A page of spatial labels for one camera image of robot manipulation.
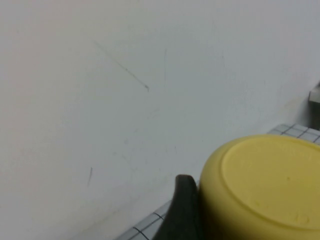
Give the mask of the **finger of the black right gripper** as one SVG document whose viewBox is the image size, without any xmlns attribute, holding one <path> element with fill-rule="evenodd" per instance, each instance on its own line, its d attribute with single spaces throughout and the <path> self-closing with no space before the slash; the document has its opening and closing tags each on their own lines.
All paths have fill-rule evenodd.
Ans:
<svg viewBox="0 0 320 240">
<path fill-rule="evenodd" d="M 185 174 L 176 176 L 172 201 L 153 238 L 155 240 L 202 238 L 198 188 L 192 176 Z"/>
</svg>

